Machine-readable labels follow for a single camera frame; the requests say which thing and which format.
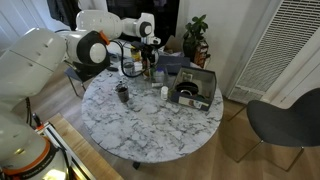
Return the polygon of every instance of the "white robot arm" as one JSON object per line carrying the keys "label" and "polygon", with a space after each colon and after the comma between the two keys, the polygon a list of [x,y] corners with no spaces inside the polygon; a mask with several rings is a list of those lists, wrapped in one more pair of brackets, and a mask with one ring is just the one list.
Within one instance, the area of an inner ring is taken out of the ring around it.
{"label": "white robot arm", "polygon": [[51,169],[66,170],[61,150],[11,112],[26,97],[40,92],[59,63],[70,59],[89,69],[108,66],[106,40],[100,31],[109,39],[125,33],[147,38],[149,44],[160,43],[154,37],[153,16],[148,14],[120,20],[108,12],[82,11],[77,26],[75,32],[60,34],[32,29],[0,57],[0,169],[8,175],[42,179]]}

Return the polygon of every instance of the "table leg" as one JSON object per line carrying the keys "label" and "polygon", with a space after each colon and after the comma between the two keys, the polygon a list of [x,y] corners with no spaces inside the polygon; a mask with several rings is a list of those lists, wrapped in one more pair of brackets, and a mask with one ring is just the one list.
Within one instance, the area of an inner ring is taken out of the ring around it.
{"label": "table leg", "polygon": [[133,162],[132,164],[133,168],[135,168],[136,170],[138,170],[138,168],[140,167],[140,163],[139,162]]}

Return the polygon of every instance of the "white wall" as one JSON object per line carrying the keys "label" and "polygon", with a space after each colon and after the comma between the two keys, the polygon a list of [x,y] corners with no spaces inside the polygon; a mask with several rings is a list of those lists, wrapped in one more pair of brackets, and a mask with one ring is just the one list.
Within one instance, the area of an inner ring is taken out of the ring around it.
{"label": "white wall", "polygon": [[205,37],[212,55],[207,69],[216,72],[225,94],[235,68],[271,0],[180,0],[177,37],[194,16],[207,14]]}

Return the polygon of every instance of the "wooden board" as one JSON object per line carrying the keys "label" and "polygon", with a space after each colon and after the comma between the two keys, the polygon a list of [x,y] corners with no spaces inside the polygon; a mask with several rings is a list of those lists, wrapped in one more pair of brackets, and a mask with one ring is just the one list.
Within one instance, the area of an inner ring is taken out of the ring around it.
{"label": "wooden board", "polygon": [[49,121],[95,178],[123,179],[61,114],[53,116]]}

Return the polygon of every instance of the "chair backrest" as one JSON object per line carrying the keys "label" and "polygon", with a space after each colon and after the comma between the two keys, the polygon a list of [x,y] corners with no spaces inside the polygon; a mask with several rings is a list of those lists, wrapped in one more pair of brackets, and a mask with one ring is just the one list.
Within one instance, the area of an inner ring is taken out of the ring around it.
{"label": "chair backrest", "polygon": [[302,95],[289,109],[305,117],[306,120],[313,122],[318,120],[320,124],[320,88]]}

